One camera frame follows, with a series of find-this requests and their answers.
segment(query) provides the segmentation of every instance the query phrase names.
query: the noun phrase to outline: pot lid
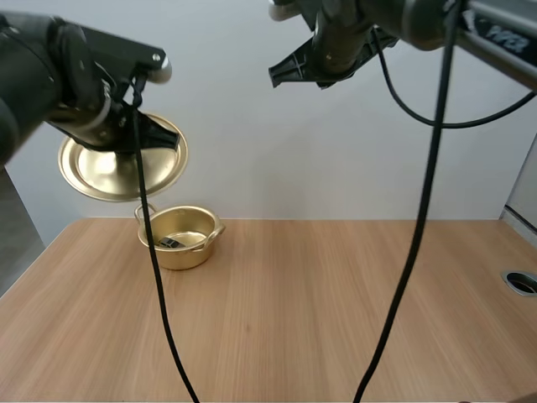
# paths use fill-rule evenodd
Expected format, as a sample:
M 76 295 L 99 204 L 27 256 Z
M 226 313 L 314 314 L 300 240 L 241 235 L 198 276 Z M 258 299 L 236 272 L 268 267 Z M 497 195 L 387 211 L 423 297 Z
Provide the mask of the pot lid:
M 168 120 L 147 114 L 155 122 L 179 134 L 176 149 L 143 149 L 143 174 L 148 196 L 172 186 L 188 160 L 183 133 Z M 80 193 L 106 202 L 128 202 L 140 196 L 136 156 L 86 149 L 67 138 L 58 155 L 61 174 Z

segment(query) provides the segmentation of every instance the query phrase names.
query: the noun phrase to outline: white wall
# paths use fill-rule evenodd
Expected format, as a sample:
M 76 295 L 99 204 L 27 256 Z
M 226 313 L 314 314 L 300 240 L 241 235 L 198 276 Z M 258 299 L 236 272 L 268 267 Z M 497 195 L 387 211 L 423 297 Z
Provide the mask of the white wall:
M 377 60 L 350 81 L 273 89 L 267 69 L 310 37 L 277 24 L 265 0 L 3 0 L 163 47 L 175 68 L 143 109 L 173 120 L 190 147 L 185 174 L 157 205 L 200 203 L 223 217 L 414 218 L 430 129 L 395 106 Z M 440 52 L 388 52 L 395 86 L 432 117 Z M 456 52 L 449 121 L 480 118 L 526 93 Z M 446 132 L 430 216 L 496 219 L 535 133 L 537 102 L 488 126 Z M 56 165 L 61 134 L 42 127 L 8 166 L 45 244 L 79 217 L 130 216 L 71 189 Z
M 534 227 L 537 227 L 537 139 L 529 151 L 516 186 L 513 188 L 509 205 Z

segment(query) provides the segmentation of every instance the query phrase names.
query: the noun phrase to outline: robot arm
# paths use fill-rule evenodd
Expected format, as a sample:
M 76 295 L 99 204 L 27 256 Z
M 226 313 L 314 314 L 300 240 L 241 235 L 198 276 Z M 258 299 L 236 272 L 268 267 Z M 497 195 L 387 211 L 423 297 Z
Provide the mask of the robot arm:
M 269 69 L 273 85 L 316 81 L 321 88 L 351 77 L 377 53 L 370 31 L 384 48 L 398 39 L 420 50 L 444 44 L 452 0 L 273 0 L 294 7 L 314 31 L 293 54 Z M 537 3 L 531 0 L 468 0 L 457 44 L 532 90 L 537 90 Z
M 0 13 L 0 164 L 43 122 L 97 151 L 134 153 L 133 81 L 167 82 L 163 50 L 68 23 Z M 176 133 L 138 114 L 143 148 L 171 148 Z

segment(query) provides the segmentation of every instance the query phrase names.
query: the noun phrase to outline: table surface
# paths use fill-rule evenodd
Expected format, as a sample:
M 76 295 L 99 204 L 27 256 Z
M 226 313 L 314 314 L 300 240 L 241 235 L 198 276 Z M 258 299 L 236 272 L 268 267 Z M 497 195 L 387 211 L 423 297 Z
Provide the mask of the table surface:
M 351 400 L 413 228 L 229 220 L 208 262 L 161 270 L 200 399 Z M 500 277 L 536 268 L 503 222 L 430 222 L 364 400 L 537 401 L 537 298 Z M 0 400 L 189 400 L 134 219 L 71 224 L 0 298 Z

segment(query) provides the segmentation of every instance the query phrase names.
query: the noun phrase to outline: small pot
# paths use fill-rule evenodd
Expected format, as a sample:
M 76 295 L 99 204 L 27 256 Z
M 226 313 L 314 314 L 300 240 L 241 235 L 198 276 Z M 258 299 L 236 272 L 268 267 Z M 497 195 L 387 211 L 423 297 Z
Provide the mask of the small pot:
M 157 211 L 149 204 L 153 214 L 149 217 L 155 251 L 159 265 L 170 270 L 184 270 L 202 264 L 212 255 L 214 241 L 226 227 L 211 210 L 196 206 L 176 206 Z M 142 206 L 134 210 L 138 220 L 138 238 L 148 247 L 148 240 L 140 213 Z M 166 239 L 176 241 L 175 248 L 160 246 Z

